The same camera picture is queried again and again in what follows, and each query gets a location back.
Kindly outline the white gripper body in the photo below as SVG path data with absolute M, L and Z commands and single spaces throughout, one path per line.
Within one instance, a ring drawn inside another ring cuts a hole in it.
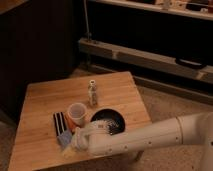
M 77 151 L 87 150 L 89 146 L 88 130 L 86 128 L 75 129 L 75 133 L 72 136 L 71 146 Z

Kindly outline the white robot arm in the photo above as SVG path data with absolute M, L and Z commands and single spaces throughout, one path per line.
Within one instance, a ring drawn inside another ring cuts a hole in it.
M 77 128 L 71 146 L 92 156 L 176 145 L 202 145 L 199 171 L 213 171 L 213 112 L 170 118 L 112 135 L 113 121 L 101 119 Z

